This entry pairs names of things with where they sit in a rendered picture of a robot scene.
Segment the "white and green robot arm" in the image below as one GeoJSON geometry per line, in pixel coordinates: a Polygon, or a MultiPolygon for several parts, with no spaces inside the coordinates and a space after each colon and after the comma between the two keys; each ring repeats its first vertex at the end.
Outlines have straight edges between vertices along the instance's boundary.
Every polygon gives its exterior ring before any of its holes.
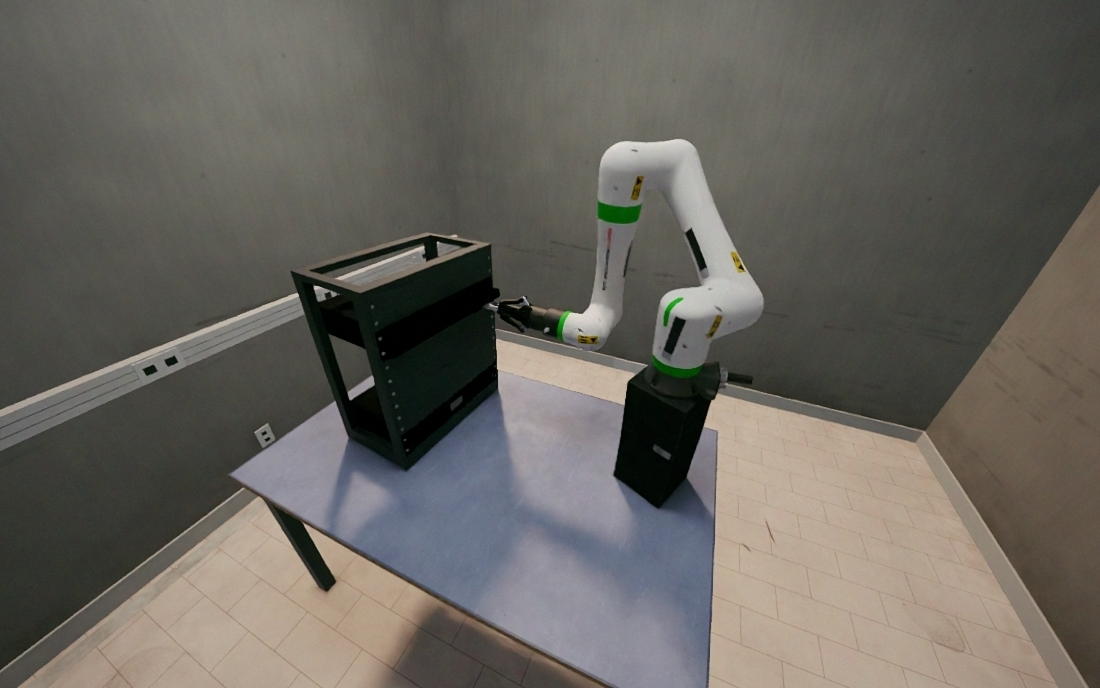
{"type": "Polygon", "coordinates": [[[701,283],[660,301],[646,385],[666,398],[712,401],[726,381],[751,385],[754,376],[728,373],[706,360],[711,341],[756,323],[765,299],[721,221],[698,152],[685,140],[620,142],[606,151],[600,163],[597,264],[588,309],[551,307],[542,334],[584,351],[605,345],[622,319],[626,267],[646,189],[663,194],[701,283]]]}

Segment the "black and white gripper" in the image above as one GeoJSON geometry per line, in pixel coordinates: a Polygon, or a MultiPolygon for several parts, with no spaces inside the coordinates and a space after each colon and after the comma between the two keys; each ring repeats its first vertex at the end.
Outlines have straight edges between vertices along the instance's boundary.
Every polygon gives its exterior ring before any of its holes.
{"type": "Polygon", "coordinates": [[[499,303],[490,302],[482,306],[482,308],[497,312],[497,314],[501,314],[502,320],[512,324],[512,326],[516,327],[521,334],[529,328],[542,332],[542,321],[544,313],[548,309],[534,306],[526,299],[527,296],[524,296],[522,298],[504,299],[499,303]],[[519,303],[525,306],[512,306],[512,304],[519,303]]]}

